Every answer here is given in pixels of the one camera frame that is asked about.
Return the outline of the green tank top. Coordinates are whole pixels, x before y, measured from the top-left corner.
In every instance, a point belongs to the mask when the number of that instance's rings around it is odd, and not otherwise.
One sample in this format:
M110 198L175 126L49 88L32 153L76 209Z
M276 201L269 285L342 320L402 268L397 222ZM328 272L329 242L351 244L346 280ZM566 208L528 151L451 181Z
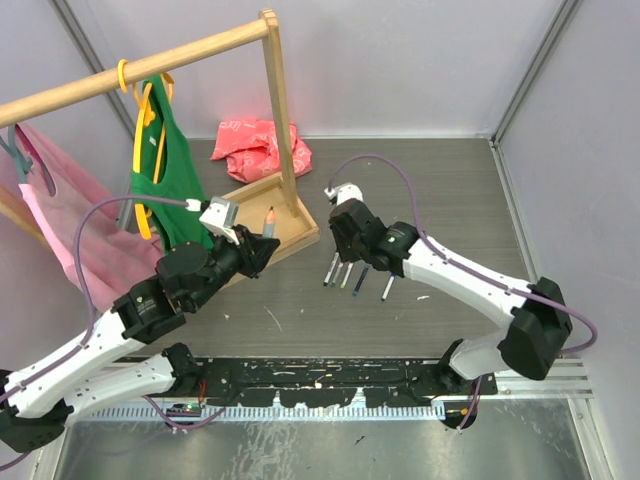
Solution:
M134 94L139 111L134 134L132 193L203 201L205 194L188 142L171 107L173 79L168 74L153 76ZM145 201L134 206L134 218L141 237L145 240L159 237L166 251L188 241L212 246L197 212Z

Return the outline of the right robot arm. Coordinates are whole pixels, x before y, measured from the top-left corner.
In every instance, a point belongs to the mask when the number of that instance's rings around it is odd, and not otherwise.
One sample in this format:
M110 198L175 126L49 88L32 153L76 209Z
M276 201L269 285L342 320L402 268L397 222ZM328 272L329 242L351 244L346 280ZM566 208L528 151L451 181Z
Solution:
M458 339L438 363L444 390L459 394L474 379L513 370L530 380L546 378L571 331L559 286L501 275L438 244L415 226L390 226L365 203L349 199L329 215L336 249L344 262L362 260L378 271L430 285L489 318L496 332Z

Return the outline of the white pen black tip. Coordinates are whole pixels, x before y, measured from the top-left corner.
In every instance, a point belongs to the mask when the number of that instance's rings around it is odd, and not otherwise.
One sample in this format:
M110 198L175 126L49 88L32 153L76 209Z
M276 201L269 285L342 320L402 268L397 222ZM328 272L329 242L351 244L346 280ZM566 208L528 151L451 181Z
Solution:
M336 266L338 264L339 258L340 258L339 253L335 252L334 256L332 258L332 261L330 263L330 266L328 268L328 271L327 271L327 273L326 273L326 275L325 275L325 277L323 279L323 286L328 286L329 285L329 282L331 280L333 272L334 272L334 270L335 270L335 268L336 268Z

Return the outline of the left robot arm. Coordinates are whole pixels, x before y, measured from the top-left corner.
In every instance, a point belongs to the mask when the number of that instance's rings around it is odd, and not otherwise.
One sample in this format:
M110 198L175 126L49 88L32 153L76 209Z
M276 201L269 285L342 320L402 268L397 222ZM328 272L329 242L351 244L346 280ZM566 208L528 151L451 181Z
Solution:
M240 240L215 240L207 248L184 242L156 264L150 278L134 285L81 334L23 370L1 374L1 440L17 453L34 451L66 427L132 397L168 393L188 396L201 370L189 348L176 343L118 373L108 364L181 327L235 275L257 277L280 246L277 238L238 225Z

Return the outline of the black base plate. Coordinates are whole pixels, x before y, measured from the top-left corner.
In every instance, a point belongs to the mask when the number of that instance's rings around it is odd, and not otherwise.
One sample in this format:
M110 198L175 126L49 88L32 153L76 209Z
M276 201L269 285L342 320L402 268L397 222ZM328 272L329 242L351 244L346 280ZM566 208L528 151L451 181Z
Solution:
M157 398L202 396L210 406L286 408L345 407L358 393L365 406L376 408L428 406L433 398L471 396L465 381L449 389L437 364L426 359L391 358L201 358L199 371L184 386L155 393Z

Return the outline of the white pen green tip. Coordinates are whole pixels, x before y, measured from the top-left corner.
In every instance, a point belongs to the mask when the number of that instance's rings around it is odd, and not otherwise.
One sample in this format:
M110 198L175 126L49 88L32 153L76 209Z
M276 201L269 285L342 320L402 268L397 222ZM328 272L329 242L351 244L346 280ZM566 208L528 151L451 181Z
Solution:
M351 275L352 269L353 269L354 263L350 262L347 264L344 276L342 278L342 281L340 283L340 289L344 289L348 283L349 277Z

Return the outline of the red patterned cloth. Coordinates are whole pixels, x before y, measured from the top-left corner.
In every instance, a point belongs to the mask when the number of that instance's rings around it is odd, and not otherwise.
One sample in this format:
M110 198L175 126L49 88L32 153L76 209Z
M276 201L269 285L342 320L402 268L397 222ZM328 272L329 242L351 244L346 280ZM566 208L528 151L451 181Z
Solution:
M275 123L243 118L219 124L211 161L225 161L228 175L245 184L281 170Z

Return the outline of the pink shirt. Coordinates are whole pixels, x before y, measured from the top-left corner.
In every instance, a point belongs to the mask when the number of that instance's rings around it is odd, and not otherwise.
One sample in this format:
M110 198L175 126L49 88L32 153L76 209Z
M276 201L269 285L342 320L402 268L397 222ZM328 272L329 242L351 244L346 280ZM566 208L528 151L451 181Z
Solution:
M73 256L74 234L89 209L110 198L111 194L45 135L27 124L18 125L48 167L56 194L49 195L37 163L27 175L26 183L20 183L18 179L18 188L65 275L78 285ZM11 159L4 150L1 157ZM85 223L80 238L82 271L92 303L100 312L109 310L113 302L134 284L152 276L157 261L164 254L158 237L145 240L138 233L119 228L119 210L120 207L112 203L94 212Z

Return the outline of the long white green pen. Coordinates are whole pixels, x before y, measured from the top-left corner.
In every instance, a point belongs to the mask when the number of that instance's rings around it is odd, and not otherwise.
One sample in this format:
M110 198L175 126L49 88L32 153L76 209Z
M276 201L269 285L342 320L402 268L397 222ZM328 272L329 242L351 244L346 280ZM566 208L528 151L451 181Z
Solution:
M344 266L343 262L338 263L336 270L333 274L333 277L331 278L331 282L330 282L331 287L335 287L337 285L343 266Z

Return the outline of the short white pen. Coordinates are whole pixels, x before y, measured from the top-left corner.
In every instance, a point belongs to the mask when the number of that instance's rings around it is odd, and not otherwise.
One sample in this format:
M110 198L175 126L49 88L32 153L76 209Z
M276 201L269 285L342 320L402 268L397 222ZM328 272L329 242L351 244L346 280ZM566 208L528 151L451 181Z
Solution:
M396 275L392 273L390 275L386 285L385 285L385 288L384 288L382 294L381 294L381 301L382 302L385 302L388 299L388 296L389 296L391 288L392 288L392 286L394 284L395 278L396 278Z

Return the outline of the grey pencil orange tip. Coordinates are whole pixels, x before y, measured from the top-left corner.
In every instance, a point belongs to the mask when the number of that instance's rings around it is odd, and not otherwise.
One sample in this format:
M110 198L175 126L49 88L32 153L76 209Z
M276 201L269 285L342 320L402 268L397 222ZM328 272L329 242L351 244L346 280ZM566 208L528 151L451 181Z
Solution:
M262 235L266 238L275 237L276 214L274 207L270 207L263 224Z

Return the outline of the grey blue hanger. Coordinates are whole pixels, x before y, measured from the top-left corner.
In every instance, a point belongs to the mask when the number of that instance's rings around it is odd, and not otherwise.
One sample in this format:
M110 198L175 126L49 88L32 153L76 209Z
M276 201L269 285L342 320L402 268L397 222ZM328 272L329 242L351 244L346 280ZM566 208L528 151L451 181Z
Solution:
M49 195L56 194L56 185L48 167L19 125L12 124L7 127L7 138L1 137L1 147L11 157L20 183L27 182L27 175L37 163Z

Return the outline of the blue pen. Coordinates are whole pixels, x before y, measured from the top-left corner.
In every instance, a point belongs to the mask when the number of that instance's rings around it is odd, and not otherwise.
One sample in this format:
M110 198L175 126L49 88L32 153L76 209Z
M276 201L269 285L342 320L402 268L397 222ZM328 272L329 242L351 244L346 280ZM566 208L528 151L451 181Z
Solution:
M359 277L358 277L358 279L357 279L357 281L356 281L355 287L354 287L354 289L352 291L352 296L353 297L356 297L356 296L359 295L359 292L360 292L360 290L362 288L362 285L363 285L363 283L364 283L364 281L365 281L365 279L366 279L366 277L368 275L369 270L370 270L369 265L365 264L363 269L362 269L362 271L361 271L361 273L360 273L360 275L359 275Z

